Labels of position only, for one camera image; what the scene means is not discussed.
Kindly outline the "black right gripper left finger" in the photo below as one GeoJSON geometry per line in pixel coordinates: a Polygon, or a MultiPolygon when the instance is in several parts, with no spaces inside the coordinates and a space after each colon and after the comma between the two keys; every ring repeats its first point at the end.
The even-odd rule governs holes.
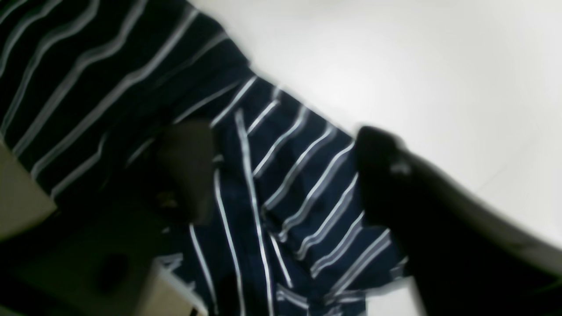
{"type": "Polygon", "coordinates": [[[93,200],[57,210],[1,242],[3,316],[140,316],[170,286],[163,232],[212,218],[215,140],[207,121],[160,129],[156,142],[93,200]]]}

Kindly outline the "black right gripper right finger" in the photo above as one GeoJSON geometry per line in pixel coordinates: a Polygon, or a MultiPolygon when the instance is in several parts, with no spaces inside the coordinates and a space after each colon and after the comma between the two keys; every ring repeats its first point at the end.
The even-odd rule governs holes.
{"type": "Polygon", "coordinates": [[[430,316],[559,316],[561,250],[508,223],[411,153],[395,135],[359,129],[367,222],[388,227],[430,316]]]}

